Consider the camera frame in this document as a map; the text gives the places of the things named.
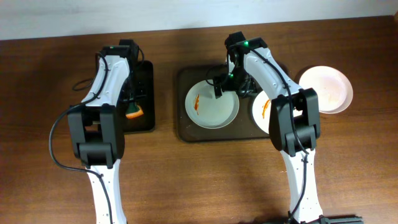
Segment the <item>pinkish white plate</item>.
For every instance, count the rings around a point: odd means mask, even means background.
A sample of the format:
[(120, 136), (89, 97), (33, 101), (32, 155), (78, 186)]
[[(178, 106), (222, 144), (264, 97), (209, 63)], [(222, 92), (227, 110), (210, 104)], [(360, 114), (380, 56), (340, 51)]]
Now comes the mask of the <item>pinkish white plate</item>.
[(321, 113), (340, 113), (347, 109), (353, 100), (351, 82), (341, 71), (333, 67), (311, 67), (303, 72), (298, 83), (304, 89), (313, 88), (316, 91)]

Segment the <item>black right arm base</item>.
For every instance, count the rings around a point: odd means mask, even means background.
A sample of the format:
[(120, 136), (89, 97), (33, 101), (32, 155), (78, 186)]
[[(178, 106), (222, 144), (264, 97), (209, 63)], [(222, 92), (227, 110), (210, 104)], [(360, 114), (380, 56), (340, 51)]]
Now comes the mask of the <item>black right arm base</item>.
[(310, 222), (298, 222), (297, 220), (291, 219), (287, 221), (288, 224), (364, 224), (362, 217), (358, 216), (345, 216), (345, 217), (324, 217), (320, 216), (318, 219)]

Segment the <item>green and orange sponge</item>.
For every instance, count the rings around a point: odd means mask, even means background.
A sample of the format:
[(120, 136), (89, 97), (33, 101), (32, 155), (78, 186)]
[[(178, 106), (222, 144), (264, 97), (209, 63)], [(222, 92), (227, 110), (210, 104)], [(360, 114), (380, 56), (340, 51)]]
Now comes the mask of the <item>green and orange sponge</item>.
[(142, 116), (144, 114), (140, 105), (135, 102), (129, 103), (129, 106), (126, 110), (125, 116), (127, 119), (134, 119)]

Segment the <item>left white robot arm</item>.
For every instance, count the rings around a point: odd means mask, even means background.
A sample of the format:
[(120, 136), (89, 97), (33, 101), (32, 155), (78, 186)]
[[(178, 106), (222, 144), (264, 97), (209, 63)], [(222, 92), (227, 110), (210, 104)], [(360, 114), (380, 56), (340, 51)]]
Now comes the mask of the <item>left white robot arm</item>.
[(129, 111), (141, 110), (130, 97), (140, 52), (132, 39), (103, 47), (96, 54), (89, 92), (81, 106), (68, 112), (74, 154), (90, 180), (97, 223), (127, 222), (119, 186), (125, 138), (118, 107), (126, 104)]

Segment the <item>white plate with stain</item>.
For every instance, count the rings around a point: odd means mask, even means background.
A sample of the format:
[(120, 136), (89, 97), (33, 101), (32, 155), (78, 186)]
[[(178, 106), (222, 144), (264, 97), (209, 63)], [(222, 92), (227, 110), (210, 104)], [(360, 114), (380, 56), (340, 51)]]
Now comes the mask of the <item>white plate with stain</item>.
[(185, 97), (185, 111), (202, 128), (223, 128), (237, 116), (239, 98), (233, 91), (227, 91), (216, 98), (213, 86), (203, 80), (189, 89)]

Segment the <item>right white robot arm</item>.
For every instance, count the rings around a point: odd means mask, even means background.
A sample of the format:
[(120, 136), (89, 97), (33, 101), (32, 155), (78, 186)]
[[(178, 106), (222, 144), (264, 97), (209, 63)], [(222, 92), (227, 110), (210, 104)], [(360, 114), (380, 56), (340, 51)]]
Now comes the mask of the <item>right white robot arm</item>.
[(286, 223), (324, 223), (315, 181), (315, 148), (320, 137), (318, 96), (296, 84), (274, 60), (265, 41), (230, 34), (226, 47), (227, 72), (213, 77), (216, 98), (226, 91), (240, 97), (255, 93), (257, 83), (271, 102), (269, 137), (285, 163), (290, 207)]

